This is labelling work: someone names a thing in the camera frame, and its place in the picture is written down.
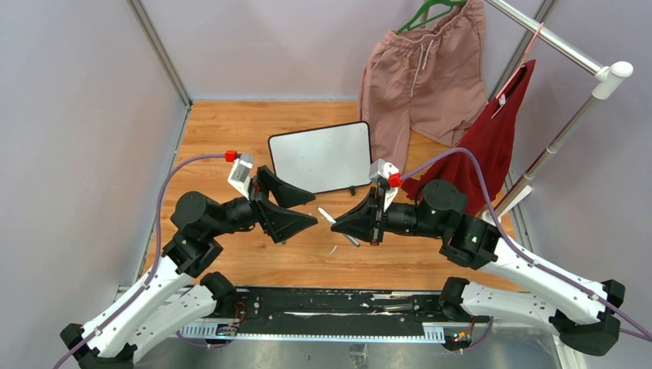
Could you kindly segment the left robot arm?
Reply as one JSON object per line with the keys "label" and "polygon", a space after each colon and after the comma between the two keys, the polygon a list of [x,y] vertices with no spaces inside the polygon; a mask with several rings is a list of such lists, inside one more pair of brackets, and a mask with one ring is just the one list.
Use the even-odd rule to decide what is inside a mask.
{"label": "left robot arm", "polygon": [[171,240],[141,279],[85,324],[69,324],[60,336],[81,368],[132,368],[167,336],[213,314],[239,322],[245,305],[235,286],[208,267],[222,252],[217,237],[260,227],[275,243],[317,224],[295,210],[313,193],[282,181],[261,166],[254,177],[234,168],[231,184],[241,196],[219,203],[198,191],[175,205]]}

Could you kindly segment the pink clothes hanger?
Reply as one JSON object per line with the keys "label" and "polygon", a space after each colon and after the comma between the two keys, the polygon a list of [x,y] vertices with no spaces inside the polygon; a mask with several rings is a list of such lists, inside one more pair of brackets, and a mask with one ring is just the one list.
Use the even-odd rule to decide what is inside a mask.
{"label": "pink clothes hanger", "polygon": [[513,73],[509,77],[509,79],[504,83],[502,88],[499,90],[499,92],[495,95],[495,100],[498,102],[498,108],[497,110],[492,114],[491,118],[494,118],[498,112],[504,107],[504,105],[507,102],[507,97],[506,97],[506,90],[511,84],[511,82],[516,78],[518,75],[519,71],[522,69],[526,62],[526,58],[531,52],[531,49],[534,45],[534,43],[537,40],[538,35],[540,34],[542,28],[544,27],[544,23],[541,22],[540,25],[538,26],[537,30],[534,32],[534,34],[531,36],[530,41],[527,43],[527,46],[525,50],[523,51],[523,55],[521,56],[521,60],[517,64],[517,67],[514,69]]}

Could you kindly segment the pink shorts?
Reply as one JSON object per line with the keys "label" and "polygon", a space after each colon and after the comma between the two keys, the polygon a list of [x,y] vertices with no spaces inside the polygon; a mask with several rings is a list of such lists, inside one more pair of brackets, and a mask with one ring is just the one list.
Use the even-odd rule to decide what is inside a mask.
{"label": "pink shorts", "polygon": [[482,73],[486,19],[467,1],[432,28],[390,30],[364,63],[359,118],[371,159],[404,170],[411,132],[456,146],[487,104]]}

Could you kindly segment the dark red garment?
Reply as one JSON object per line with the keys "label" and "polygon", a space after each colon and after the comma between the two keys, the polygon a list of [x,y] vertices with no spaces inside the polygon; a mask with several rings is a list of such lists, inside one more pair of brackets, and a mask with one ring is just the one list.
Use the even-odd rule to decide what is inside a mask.
{"label": "dark red garment", "polygon": [[[517,113],[535,65],[534,59],[525,62],[506,90],[507,102],[504,107],[491,118],[498,108],[495,98],[491,99],[458,144],[477,159],[492,201],[501,191],[511,165]],[[467,196],[466,213],[475,215],[485,207],[481,184],[467,155],[455,153],[442,158],[432,164],[418,179],[406,180],[402,189],[409,199],[417,200],[421,197],[424,186],[436,179],[452,183],[459,192]]]}

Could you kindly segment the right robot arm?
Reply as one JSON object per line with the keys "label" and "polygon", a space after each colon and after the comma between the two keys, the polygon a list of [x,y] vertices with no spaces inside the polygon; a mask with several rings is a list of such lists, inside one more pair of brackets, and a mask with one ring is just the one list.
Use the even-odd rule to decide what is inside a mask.
{"label": "right robot arm", "polygon": [[438,239],[448,261],[521,287],[505,291],[450,277],[439,297],[443,317],[458,321],[485,316],[528,324],[557,335],[576,351],[605,355],[620,337],[615,309],[623,303],[624,286],[588,280],[552,265],[517,246],[496,226],[465,214],[466,203],[466,196],[443,180],[426,184],[417,204],[387,204],[371,189],[360,204],[334,220],[331,230],[370,244],[381,243],[385,233]]}

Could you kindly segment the metal clothes rack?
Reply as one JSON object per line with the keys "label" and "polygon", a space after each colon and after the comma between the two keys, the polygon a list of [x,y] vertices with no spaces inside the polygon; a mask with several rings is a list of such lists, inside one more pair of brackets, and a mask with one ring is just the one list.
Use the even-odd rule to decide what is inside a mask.
{"label": "metal clothes rack", "polygon": [[516,1],[492,6],[538,32],[537,63],[514,147],[516,212],[531,230],[602,222],[617,206],[625,102],[637,72],[630,42],[635,1],[543,1],[527,15]]}

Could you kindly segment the green clothes hanger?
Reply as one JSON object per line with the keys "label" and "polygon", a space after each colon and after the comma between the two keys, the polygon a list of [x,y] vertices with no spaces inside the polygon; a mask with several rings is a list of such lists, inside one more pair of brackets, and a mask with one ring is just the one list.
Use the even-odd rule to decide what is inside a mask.
{"label": "green clothes hanger", "polygon": [[[415,15],[399,29],[395,31],[397,35],[405,31],[411,31],[417,28],[421,28],[426,24],[438,20],[439,18],[448,15],[456,8],[460,8],[466,4],[466,1],[454,1],[454,0],[427,0],[424,1],[423,5],[416,11]],[[435,7],[445,7],[446,9],[436,15],[430,15],[430,10]]]}

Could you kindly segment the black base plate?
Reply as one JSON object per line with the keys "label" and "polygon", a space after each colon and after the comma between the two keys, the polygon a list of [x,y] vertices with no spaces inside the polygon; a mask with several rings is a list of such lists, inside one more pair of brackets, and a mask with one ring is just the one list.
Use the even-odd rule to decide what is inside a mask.
{"label": "black base plate", "polygon": [[184,327],[185,338],[232,340],[398,341],[438,343],[484,325],[446,311],[439,291],[241,287],[231,310]]}

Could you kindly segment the aluminium rail frame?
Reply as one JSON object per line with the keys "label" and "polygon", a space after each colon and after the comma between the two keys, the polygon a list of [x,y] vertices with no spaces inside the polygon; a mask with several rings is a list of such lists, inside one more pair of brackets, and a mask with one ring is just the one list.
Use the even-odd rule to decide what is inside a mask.
{"label": "aluminium rail frame", "polygon": [[195,285],[139,324],[121,358],[138,365],[173,336],[206,348],[233,340],[435,343],[459,355],[480,342],[477,326],[491,330],[506,318],[469,314],[441,291],[231,288],[217,298]]}

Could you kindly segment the small black-framed whiteboard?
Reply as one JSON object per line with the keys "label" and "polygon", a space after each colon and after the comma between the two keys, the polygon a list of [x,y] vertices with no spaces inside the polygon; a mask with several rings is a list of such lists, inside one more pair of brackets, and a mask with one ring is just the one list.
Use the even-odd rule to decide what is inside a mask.
{"label": "small black-framed whiteboard", "polygon": [[272,135],[268,149],[277,177],[314,194],[371,183],[371,134],[366,121]]}

